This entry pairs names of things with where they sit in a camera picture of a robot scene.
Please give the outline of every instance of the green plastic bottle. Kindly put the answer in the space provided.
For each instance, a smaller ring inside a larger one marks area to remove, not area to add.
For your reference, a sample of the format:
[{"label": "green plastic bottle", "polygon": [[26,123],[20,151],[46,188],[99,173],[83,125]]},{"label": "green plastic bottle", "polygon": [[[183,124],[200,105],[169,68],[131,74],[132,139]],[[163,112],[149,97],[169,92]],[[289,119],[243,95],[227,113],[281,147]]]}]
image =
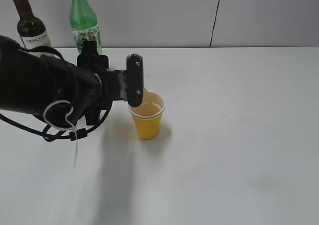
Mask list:
[{"label": "green plastic bottle", "polygon": [[96,41],[99,54],[102,54],[102,44],[96,14],[86,0],[72,0],[70,13],[72,33],[79,53],[82,52],[83,41]]}]

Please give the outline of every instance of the wine bottle label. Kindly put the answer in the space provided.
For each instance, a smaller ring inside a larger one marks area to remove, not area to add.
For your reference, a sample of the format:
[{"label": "wine bottle label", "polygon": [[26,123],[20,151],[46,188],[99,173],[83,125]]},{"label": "wine bottle label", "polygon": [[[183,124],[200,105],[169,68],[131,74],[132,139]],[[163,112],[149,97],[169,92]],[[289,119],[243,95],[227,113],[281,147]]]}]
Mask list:
[{"label": "wine bottle label", "polygon": [[85,28],[85,29],[78,29],[72,28],[72,33],[75,38],[76,47],[78,48],[79,52],[81,53],[83,47],[83,41],[96,41],[97,48],[101,47],[101,38],[100,38],[100,30],[99,25],[96,24],[93,27]]},{"label": "wine bottle label", "polygon": [[[35,37],[21,37],[22,43],[26,49],[32,49],[38,46],[49,46],[51,47],[50,39],[46,31],[44,33],[37,35]],[[32,52],[35,56],[40,57],[41,55],[51,56],[50,53],[42,53],[42,52]]]}]

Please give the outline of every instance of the plastic cup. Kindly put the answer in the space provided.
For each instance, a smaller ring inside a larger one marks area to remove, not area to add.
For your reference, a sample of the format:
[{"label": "plastic cup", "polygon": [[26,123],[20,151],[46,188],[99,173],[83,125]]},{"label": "plastic cup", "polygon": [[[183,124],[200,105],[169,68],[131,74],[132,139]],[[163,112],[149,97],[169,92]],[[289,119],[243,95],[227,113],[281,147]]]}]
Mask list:
[{"label": "plastic cup", "polygon": [[129,107],[138,136],[141,139],[153,139],[159,134],[160,120],[165,109],[164,99],[159,94],[149,92],[149,95],[154,106],[158,108],[156,114],[150,114],[150,110],[143,110],[143,108],[149,107],[145,98],[143,98],[142,104],[139,107]]}]

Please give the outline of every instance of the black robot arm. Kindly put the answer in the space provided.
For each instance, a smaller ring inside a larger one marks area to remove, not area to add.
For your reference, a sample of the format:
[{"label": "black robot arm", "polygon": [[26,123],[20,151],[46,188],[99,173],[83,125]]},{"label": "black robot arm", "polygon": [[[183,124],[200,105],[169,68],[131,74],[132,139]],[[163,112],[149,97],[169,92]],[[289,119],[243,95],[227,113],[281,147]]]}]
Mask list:
[{"label": "black robot arm", "polygon": [[[60,59],[45,55],[38,58],[27,52],[53,53]],[[96,42],[84,41],[75,66],[53,48],[42,46],[26,50],[12,39],[0,36],[0,110],[32,114],[44,122],[43,112],[49,104],[68,101],[70,104],[52,107],[46,119],[57,127],[68,128],[64,117],[73,107],[68,117],[73,124],[85,116],[87,125],[93,126],[79,130],[78,138],[86,137],[105,120],[112,101],[124,100],[133,107],[139,106],[143,86],[143,59],[137,54],[127,57],[126,70],[110,70],[109,59],[98,54]],[[103,110],[106,112],[100,119]],[[3,115],[0,119],[17,126]],[[26,126],[17,127],[25,130]],[[72,132],[68,136],[63,136],[63,132],[50,135],[49,129],[47,125],[41,134],[47,141],[75,139]]]}]

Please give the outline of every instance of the wine bottle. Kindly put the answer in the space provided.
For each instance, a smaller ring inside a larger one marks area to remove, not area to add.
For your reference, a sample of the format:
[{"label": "wine bottle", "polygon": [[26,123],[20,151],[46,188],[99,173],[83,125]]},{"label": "wine bottle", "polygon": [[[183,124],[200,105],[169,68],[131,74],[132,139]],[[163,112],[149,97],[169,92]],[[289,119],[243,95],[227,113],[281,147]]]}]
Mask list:
[{"label": "wine bottle", "polygon": [[76,47],[80,54],[84,40],[96,41],[98,53],[102,54],[98,20],[86,0],[72,0],[70,23]]},{"label": "wine bottle", "polygon": [[[48,34],[43,22],[33,15],[29,0],[13,0],[20,16],[17,30],[26,49],[37,46],[51,46]],[[32,53],[40,57],[48,53]]]}]

